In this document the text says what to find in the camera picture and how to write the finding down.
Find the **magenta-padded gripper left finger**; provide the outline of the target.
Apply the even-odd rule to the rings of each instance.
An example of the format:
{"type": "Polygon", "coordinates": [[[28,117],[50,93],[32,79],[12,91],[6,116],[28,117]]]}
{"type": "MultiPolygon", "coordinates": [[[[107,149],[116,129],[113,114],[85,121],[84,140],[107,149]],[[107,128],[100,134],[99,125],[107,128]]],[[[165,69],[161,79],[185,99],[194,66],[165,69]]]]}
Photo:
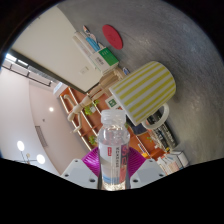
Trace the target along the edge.
{"type": "Polygon", "coordinates": [[[97,184],[100,177],[98,148],[94,148],[82,159],[73,159],[61,175],[75,184],[97,184]]]}

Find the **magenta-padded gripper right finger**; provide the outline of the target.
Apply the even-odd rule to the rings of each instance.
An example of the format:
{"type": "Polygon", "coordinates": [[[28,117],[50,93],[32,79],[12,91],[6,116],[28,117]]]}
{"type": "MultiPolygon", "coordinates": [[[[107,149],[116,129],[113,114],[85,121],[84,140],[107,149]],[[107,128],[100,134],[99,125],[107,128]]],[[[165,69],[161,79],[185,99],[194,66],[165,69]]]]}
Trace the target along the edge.
{"type": "Polygon", "coordinates": [[[154,159],[144,158],[133,148],[130,149],[127,168],[130,187],[143,187],[165,177],[165,173],[154,159]]]}

